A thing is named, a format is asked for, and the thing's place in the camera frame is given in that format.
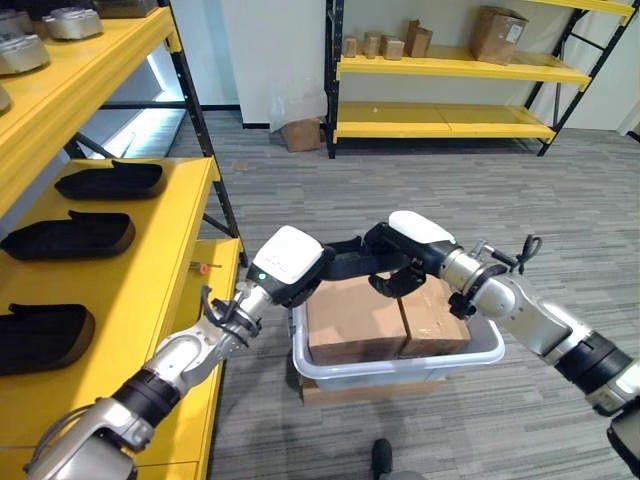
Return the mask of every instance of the gray carpet floor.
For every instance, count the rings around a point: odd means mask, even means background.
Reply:
[[[238,112],[207,113],[217,157],[250,256],[283,224],[322,241],[360,234],[389,212],[431,218],[468,248],[480,238],[515,253],[544,238],[527,276],[547,298],[640,353],[640,144],[615,132],[566,130],[544,158],[537,142],[432,141],[290,154]],[[183,123],[173,156],[199,155]],[[242,170],[241,161],[247,162]],[[209,211],[218,214],[214,195]],[[203,227],[202,236],[216,236]],[[287,366],[286,312],[228,362],[210,478],[367,479],[378,437],[396,469],[430,480],[629,479],[610,448],[608,420],[555,370],[504,334],[490,367],[458,370],[438,391],[309,408]]]

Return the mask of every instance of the wall baseboard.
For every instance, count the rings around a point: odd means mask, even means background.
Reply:
[[[225,110],[240,111],[240,105],[200,105],[204,112],[217,112]]]
[[[251,130],[261,129],[261,128],[264,129],[264,128],[269,128],[269,124],[268,123],[243,123],[242,128],[247,128]]]

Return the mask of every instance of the cardboard box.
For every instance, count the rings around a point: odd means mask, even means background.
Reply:
[[[353,58],[358,53],[358,41],[356,37],[344,37],[344,48],[342,49],[342,55],[346,58]]]
[[[401,395],[428,395],[446,380],[432,380],[418,383],[398,383],[379,387],[350,388],[348,390],[320,390],[316,382],[302,377],[302,401],[305,407],[335,405],[367,400],[382,400]]]
[[[380,53],[382,37],[379,33],[366,32],[364,34],[364,55],[367,58],[376,58]]]
[[[366,277],[323,282],[307,302],[307,326],[319,365],[390,360],[407,338],[397,301]]]
[[[513,10],[480,7],[471,37],[471,54],[483,62],[509,64],[528,22]]]
[[[404,42],[393,35],[383,35],[380,44],[380,54],[386,60],[401,60],[404,52]]]
[[[433,32],[431,30],[420,27],[420,20],[411,20],[407,31],[405,52],[410,57],[426,57],[432,37]]]
[[[305,152],[320,148],[320,121],[311,118],[287,123],[282,127],[282,138],[290,152]]]
[[[449,313],[449,286],[429,276],[424,286],[398,302],[407,329],[401,356],[455,353],[471,339],[464,321]]]

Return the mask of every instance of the person's foot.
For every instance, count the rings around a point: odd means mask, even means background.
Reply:
[[[371,470],[373,480],[378,480],[383,473],[391,473],[393,468],[393,454],[391,444],[386,438],[379,438],[371,449]]]

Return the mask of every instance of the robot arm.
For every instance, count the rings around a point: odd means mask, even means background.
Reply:
[[[365,236],[372,250],[399,249],[410,266],[389,279],[371,276],[383,295],[400,297],[430,274],[454,289],[451,311],[462,318],[476,311],[501,324],[522,345],[552,365],[586,395],[603,416],[619,414],[607,435],[612,446],[640,477],[640,362],[575,318],[540,298],[521,275],[518,261],[486,245],[471,254],[440,226],[413,212],[394,212]],[[503,263],[489,263],[491,256]]]
[[[133,460],[122,450],[144,450],[154,428],[180,399],[259,333],[266,307],[301,304],[321,278],[396,269],[389,279],[372,275],[370,283],[383,295],[400,297],[424,283],[427,274],[444,279],[457,292],[450,300],[454,314],[464,317],[478,310],[501,323],[581,388],[598,413],[618,413],[609,439],[640,477],[638,361],[562,308],[540,299],[522,277],[506,275],[505,265],[481,258],[482,253],[490,254],[513,268],[515,262],[508,256],[486,245],[467,254],[451,234],[416,213],[395,212],[388,223],[356,240],[342,247],[350,250],[356,244],[359,252],[366,252],[366,261],[354,266],[349,260],[346,268],[329,272],[325,267],[338,250],[292,227],[281,228],[256,255],[232,302],[214,300],[211,308],[204,290],[198,322],[164,340],[116,393],[99,399],[46,454],[37,454],[27,479],[84,480],[95,478],[96,470],[102,480],[134,479]],[[44,443],[52,436],[47,432]]]
[[[320,281],[333,258],[300,230],[285,226],[260,249],[238,284],[232,302],[209,305],[203,288],[198,322],[167,337],[154,356],[111,397],[101,398],[40,458],[27,466],[28,480],[130,480],[133,459],[151,441],[155,427],[215,366],[260,331],[260,315],[270,305],[297,306]],[[44,443],[53,435],[43,437]]]

